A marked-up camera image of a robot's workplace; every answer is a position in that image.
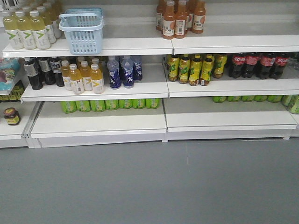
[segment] orange bottle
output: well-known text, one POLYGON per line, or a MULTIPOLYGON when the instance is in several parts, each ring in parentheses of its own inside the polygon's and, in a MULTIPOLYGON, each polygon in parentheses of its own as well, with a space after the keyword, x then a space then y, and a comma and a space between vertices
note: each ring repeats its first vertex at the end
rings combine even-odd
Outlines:
POLYGON ((178 1, 178 12, 176 13, 176 26, 174 29, 174 37, 181 39, 186 36, 186 0, 178 1))
POLYGON ((166 2, 166 11, 164 13, 163 21, 163 38, 172 39, 174 36, 174 28, 176 24, 176 18, 174 14, 174 1, 169 0, 166 2))
POLYGON ((196 8, 194 10, 192 32, 194 32, 196 34, 201 34, 204 31, 203 25, 204 25, 205 19, 206 19, 205 2, 198 1, 196 8))

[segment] bottle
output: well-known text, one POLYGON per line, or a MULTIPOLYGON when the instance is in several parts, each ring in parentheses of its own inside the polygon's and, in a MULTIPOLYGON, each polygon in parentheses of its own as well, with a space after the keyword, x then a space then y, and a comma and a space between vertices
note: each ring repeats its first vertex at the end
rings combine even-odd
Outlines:
POLYGON ((59 87, 63 87, 64 80, 63 80, 62 71, 61 71, 61 60, 58 57, 52 57, 50 59, 50 65, 51 65, 52 71, 55 75, 56 85, 59 87))
POLYGON ((36 43, 32 34, 30 19, 25 16, 23 11, 16 11, 15 15, 17 16, 18 33, 24 44, 24 48, 27 50, 35 49, 36 43))
POLYGON ((205 23, 205 19, 206 19, 205 2, 198 1, 196 8, 194 10, 192 32, 196 34, 201 34, 204 31, 203 25, 205 23))
POLYGON ((246 61, 241 69, 242 77, 251 78, 254 73, 254 67, 259 59, 259 53, 248 53, 246 56, 246 61))
POLYGON ((50 59, 48 57, 41 57, 38 59, 38 63, 41 67, 41 73, 45 77, 45 83, 52 85, 55 83, 55 75, 51 69, 50 59))
POLYGON ((9 11, 3 11, 3 25, 8 34, 9 43, 13 49, 21 49, 24 47, 21 38, 18 34, 17 19, 11 16, 9 11))
POLYGON ((84 92, 83 81, 79 69, 76 64, 70 64, 70 79, 71 88, 75 94, 82 94, 84 92))
POLYGON ((40 80, 35 61, 31 60, 30 57, 25 58, 24 70, 25 74, 28 76, 32 89, 40 90, 43 87, 43 84, 40 80))
POLYGON ((132 88, 134 86, 134 79, 133 79, 134 62, 131 60, 130 55, 124 56, 121 66, 125 75, 123 80, 123 85, 125 88, 132 88))
POLYGON ((288 52, 279 52, 275 58, 273 67, 270 70, 270 78, 279 79, 288 62, 290 54, 288 52))
POLYGON ((142 57, 141 55, 132 55, 133 66, 133 79, 135 82, 142 80, 142 57))
POLYGON ((241 76, 241 68, 245 64, 245 53, 234 53, 232 58, 232 64, 229 68, 229 77, 238 78, 241 76))
POLYGON ((70 63, 69 61, 63 60, 61 62, 61 72, 64 80, 64 87, 66 90, 71 90, 71 79, 70 79, 70 63))
POLYGON ((178 1, 178 11, 175 15, 175 29, 174 29, 174 37, 178 39, 182 39, 186 36, 185 28, 186 28, 186 0, 178 1))
POLYGON ((110 87, 114 90, 119 89, 121 86, 121 78, 119 73, 119 63, 116 61, 115 56, 109 56, 107 68, 110 77, 110 87))
POLYGON ((270 69, 273 66, 276 58, 275 52, 263 53, 261 58, 261 69, 259 71, 259 78, 266 79, 270 75, 270 69))
POLYGON ((101 94, 104 92, 104 79, 98 64, 92 64, 91 78, 93 85, 93 92, 95 94, 101 94))
POLYGON ((175 28, 175 14, 174 14, 174 1, 168 0, 166 2, 166 10, 163 20, 163 38, 171 40, 174 37, 175 28))
POLYGON ((49 42, 51 44, 55 43, 56 42, 56 37, 55 37, 54 30, 53 30, 53 27, 52 27, 52 21, 50 19, 49 14, 46 13, 46 8, 44 6, 39 6, 36 9, 39 12, 40 16, 42 17, 42 19, 45 23, 49 42))

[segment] floor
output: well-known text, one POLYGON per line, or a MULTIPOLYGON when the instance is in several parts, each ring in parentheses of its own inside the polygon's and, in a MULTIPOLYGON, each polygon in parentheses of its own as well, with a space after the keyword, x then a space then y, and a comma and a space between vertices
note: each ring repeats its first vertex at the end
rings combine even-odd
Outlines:
POLYGON ((0 150, 3 224, 297 224, 299 139, 0 150))

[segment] plastic basket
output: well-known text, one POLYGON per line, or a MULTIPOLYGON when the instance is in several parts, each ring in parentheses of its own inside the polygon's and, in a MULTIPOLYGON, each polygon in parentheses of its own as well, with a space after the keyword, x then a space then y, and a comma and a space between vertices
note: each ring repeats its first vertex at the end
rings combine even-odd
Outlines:
POLYGON ((76 9, 70 14, 61 14, 59 28, 64 31, 70 52, 74 55, 92 55, 102 51, 102 11, 76 9))

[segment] yellow bottle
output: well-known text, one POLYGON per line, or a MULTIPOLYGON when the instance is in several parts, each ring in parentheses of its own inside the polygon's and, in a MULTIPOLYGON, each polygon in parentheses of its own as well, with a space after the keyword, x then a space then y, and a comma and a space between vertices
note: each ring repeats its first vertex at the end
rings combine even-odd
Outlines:
POLYGON ((98 64, 92 64, 91 78, 93 84, 93 92, 101 94, 104 92, 104 79, 98 64))
POLYGON ((90 73, 91 71, 87 61, 81 61, 80 72, 83 79, 84 90, 86 91, 93 90, 92 78, 90 73))

